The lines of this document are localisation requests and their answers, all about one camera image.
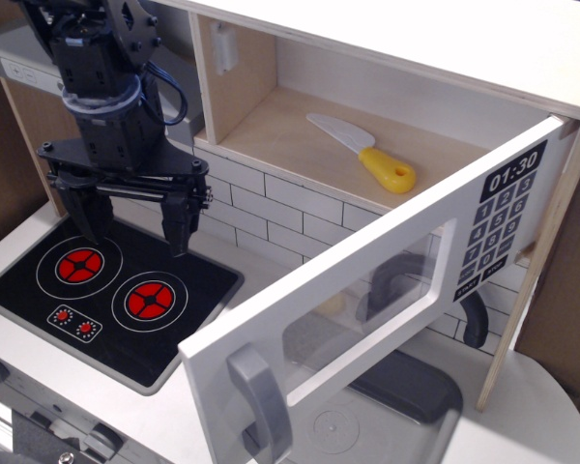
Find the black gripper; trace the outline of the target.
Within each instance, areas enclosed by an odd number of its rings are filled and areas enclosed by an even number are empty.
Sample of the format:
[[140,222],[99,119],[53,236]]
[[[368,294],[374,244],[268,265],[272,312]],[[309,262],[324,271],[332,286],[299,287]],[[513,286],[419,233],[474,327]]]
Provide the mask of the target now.
[[171,254],[186,254],[212,199],[207,162],[173,145],[160,110],[146,103],[72,105],[69,111],[79,137],[46,141],[37,155],[80,233],[95,244],[105,238],[114,218],[112,196],[152,201],[161,204]]

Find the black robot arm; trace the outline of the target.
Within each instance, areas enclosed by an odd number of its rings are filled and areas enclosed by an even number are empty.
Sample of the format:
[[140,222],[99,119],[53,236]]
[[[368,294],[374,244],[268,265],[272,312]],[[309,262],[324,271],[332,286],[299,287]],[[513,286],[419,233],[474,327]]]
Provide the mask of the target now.
[[46,141],[37,154],[47,179],[81,234],[99,243],[114,218],[111,199],[157,202],[175,256],[189,249],[199,215],[209,206],[206,161],[166,136],[188,115],[179,92],[175,118],[165,119],[158,83],[179,83],[152,62],[158,20],[137,1],[21,1],[18,6],[58,68],[62,102],[77,139]]

